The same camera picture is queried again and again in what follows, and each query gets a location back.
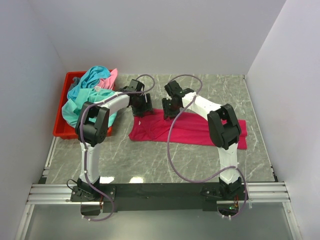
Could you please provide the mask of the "magenta t shirt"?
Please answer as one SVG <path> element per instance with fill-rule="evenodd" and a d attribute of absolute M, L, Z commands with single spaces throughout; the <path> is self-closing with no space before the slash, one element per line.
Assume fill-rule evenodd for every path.
<path fill-rule="evenodd" d="M 164 119 L 162 109 L 154 109 L 143 117 L 135 116 L 129 139 L 136 142 L 166 142 L 173 120 Z M 170 142 L 213 146 L 208 121 L 196 113 L 183 112 L 175 122 Z"/>

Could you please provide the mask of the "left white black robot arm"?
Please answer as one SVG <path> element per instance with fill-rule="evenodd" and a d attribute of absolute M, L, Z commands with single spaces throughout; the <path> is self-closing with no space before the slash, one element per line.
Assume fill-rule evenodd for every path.
<path fill-rule="evenodd" d="M 144 117 L 153 112 L 149 93 L 124 93 L 116 91 L 112 96 L 98 102 L 83 104 L 75 132 L 81 146 L 81 172 L 77 180 L 75 194 L 88 201 L 100 195 L 99 158 L 100 144 L 107 137 L 109 118 L 123 108 L 131 107 L 135 117 Z"/>

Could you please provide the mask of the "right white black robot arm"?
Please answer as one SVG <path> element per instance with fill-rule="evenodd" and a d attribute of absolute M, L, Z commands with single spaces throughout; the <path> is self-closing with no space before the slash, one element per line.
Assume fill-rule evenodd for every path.
<path fill-rule="evenodd" d="M 221 105 L 209 101 L 196 92 L 187 93 L 183 97 L 175 95 L 163 98 L 162 107 L 164 118 L 173 118 L 166 142 L 167 158 L 173 171 L 190 183 L 204 183 L 219 176 L 219 190 L 216 196 L 226 200 L 235 197 L 242 189 L 245 178 L 238 169 L 237 149 L 242 130 L 233 107 L 230 104 Z M 207 121 L 210 140 L 218 149 L 220 171 L 203 180 L 191 180 L 182 176 L 175 168 L 170 155 L 173 127 L 187 109 Z"/>

